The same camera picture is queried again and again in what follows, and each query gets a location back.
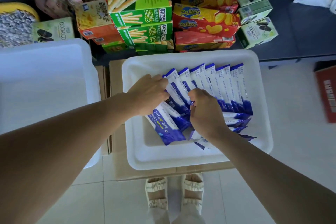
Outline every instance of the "hand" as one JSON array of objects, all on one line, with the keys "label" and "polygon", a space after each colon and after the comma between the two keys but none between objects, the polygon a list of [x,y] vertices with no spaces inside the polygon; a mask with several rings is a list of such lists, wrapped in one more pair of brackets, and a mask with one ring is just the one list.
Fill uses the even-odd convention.
[{"label": "hand", "polygon": [[229,131],[216,98],[198,88],[191,90],[188,95],[194,101],[194,105],[190,106],[190,121],[201,136],[210,141]]},{"label": "hand", "polygon": [[141,77],[127,92],[135,104],[135,115],[149,115],[159,105],[169,98],[165,91],[168,79],[156,75],[152,78],[150,74]]}]

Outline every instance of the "white plastic tray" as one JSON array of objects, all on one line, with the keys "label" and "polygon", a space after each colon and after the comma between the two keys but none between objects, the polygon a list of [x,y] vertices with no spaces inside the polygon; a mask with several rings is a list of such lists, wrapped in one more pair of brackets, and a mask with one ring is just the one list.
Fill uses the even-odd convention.
[{"label": "white plastic tray", "polygon": [[[236,65],[241,62],[244,63],[244,78],[254,113],[248,128],[243,130],[242,134],[257,137],[251,143],[266,153],[270,153],[273,148],[273,139],[259,60],[253,51],[227,50],[132,57],[127,59],[122,66],[124,92],[127,92],[139,78],[148,73],[154,76],[167,73],[173,67],[179,71],[186,66],[194,68],[202,63],[215,63],[216,67],[219,67],[227,64]],[[165,146],[143,116],[129,119],[125,126],[127,159],[136,170],[228,161],[228,158],[218,149],[202,150],[192,141],[173,142]]]},{"label": "white plastic tray", "polygon": [[[98,73],[85,41],[0,49],[0,134],[99,100]],[[100,156],[101,149],[85,168]]]}]

